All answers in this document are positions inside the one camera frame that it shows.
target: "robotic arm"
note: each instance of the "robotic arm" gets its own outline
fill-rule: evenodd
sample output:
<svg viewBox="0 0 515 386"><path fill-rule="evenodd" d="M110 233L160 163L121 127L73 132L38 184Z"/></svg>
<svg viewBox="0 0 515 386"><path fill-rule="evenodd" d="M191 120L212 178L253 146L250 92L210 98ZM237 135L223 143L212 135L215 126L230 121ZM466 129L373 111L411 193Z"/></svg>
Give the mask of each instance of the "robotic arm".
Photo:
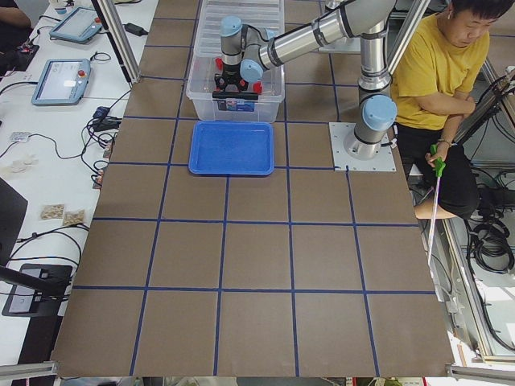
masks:
<svg viewBox="0 0 515 386"><path fill-rule="evenodd" d="M393 124L397 107L389 98L391 77L385 63L386 20L396 0L348 0L311 23L280 36L244 24L238 17L222 20L220 35L222 74L216 86L222 92L233 84L238 92L258 82L264 73L340 38L361 37L360 121L346 150L370 159Z"/></svg>

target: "blue joint cap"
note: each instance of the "blue joint cap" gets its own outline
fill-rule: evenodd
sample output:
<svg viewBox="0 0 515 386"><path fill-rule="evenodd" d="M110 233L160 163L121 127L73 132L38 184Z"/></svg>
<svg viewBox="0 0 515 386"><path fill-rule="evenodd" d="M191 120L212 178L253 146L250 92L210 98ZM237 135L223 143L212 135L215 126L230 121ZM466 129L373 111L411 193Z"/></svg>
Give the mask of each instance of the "blue joint cap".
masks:
<svg viewBox="0 0 515 386"><path fill-rule="evenodd" d="M226 38L241 31L241 19L237 16L225 16L220 25L220 36Z"/></svg>
<svg viewBox="0 0 515 386"><path fill-rule="evenodd" d="M377 94L365 101L363 121L372 130L385 131L395 122L397 106L389 96Z"/></svg>
<svg viewBox="0 0 515 386"><path fill-rule="evenodd" d="M240 74L249 83L255 83L263 77L261 66L251 59L243 59L240 64Z"/></svg>
<svg viewBox="0 0 515 386"><path fill-rule="evenodd" d="M275 33L275 31L272 31L271 29L269 28L265 28L265 31L266 31L266 38L268 40L272 39L273 37L277 36L277 34Z"/></svg>

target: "tablet device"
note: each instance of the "tablet device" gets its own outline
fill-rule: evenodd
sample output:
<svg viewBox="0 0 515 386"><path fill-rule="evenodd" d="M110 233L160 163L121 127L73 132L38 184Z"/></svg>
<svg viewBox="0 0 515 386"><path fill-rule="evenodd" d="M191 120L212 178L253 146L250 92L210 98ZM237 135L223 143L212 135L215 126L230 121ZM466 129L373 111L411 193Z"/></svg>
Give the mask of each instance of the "tablet device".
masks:
<svg viewBox="0 0 515 386"><path fill-rule="evenodd" d="M53 39L87 43L102 28L97 12L80 6L50 30Z"/></svg>
<svg viewBox="0 0 515 386"><path fill-rule="evenodd" d="M87 59L48 60L32 96L32 104L76 105L84 95L90 71Z"/></svg>

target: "blue plastic tray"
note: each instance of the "blue plastic tray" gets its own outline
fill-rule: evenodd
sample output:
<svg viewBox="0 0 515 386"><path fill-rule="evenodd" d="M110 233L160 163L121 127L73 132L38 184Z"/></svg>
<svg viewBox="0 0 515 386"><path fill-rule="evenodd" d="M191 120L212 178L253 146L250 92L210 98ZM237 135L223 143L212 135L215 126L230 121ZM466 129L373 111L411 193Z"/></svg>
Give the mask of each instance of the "blue plastic tray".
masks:
<svg viewBox="0 0 515 386"><path fill-rule="evenodd" d="M265 122L200 121L189 169L198 175L269 175L274 170L274 130Z"/></svg>

